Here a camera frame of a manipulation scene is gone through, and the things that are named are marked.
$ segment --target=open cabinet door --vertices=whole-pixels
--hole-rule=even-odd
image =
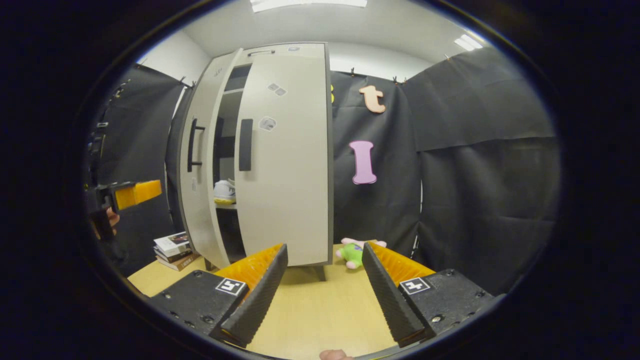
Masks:
[[[253,62],[240,102],[234,160],[247,256],[285,243],[290,266],[332,258],[327,66],[322,56],[261,56]]]
[[[178,194],[191,246],[213,265],[229,265],[213,202],[213,140],[223,91],[242,49],[215,58],[195,88],[182,130]]]

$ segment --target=human hand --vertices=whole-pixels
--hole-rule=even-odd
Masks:
[[[325,350],[320,353],[320,360],[354,360],[342,350]]]
[[[114,226],[116,226],[116,224],[120,221],[120,215],[114,213],[113,209],[108,208],[107,217],[109,218],[109,225],[111,225],[111,229],[113,230],[113,234],[115,235],[117,231],[114,228]],[[96,237],[98,237],[98,240],[100,240],[101,237],[100,237],[100,234],[98,233],[98,229],[95,227],[95,224],[93,222],[91,222],[91,224],[93,225],[93,231],[95,231]]]

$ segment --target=wooden table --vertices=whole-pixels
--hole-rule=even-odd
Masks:
[[[397,346],[364,268],[347,269],[335,256],[342,244],[333,247],[333,263],[324,266],[326,281],[320,281],[313,268],[286,270],[248,350],[298,360],[319,359],[326,349],[360,356]],[[154,261],[129,281],[151,297],[193,270],[205,270],[204,258],[181,272]]]

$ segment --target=green plush toy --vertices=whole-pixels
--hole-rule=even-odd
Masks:
[[[335,252],[338,258],[345,259],[347,261],[347,267],[350,269],[357,269],[362,266],[362,249],[364,248],[365,241],[358,241],[354,239],[344,238],[341,243],[344,247]],[[377,241],[376,245],[386,247],[387,243],[384,241]]]

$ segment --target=ceiling light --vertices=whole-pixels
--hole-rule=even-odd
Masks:
[[[304,4],[331,4],[348,5],[363,8],[367,6],[367,0],[250,0],[253,12],[262,12],[283,6],[304,5]]]
[[[467,50],[467,51],[471,51],[471,50],[475,49],[475,47],[473,45],[471,45],[470,43],[462,40],[461,38],[457,38],[453,42],[456,43],[458,46],[462,47],[464,50]]]
[[[467,34],[464,34],[460,37],[462,40],[466,41],[467,43],[471,44],[471,46],[475,47],[476,49],[482,49],[482,45],[480,45],[479,42],[475,41],[472,37],[470,37]]]

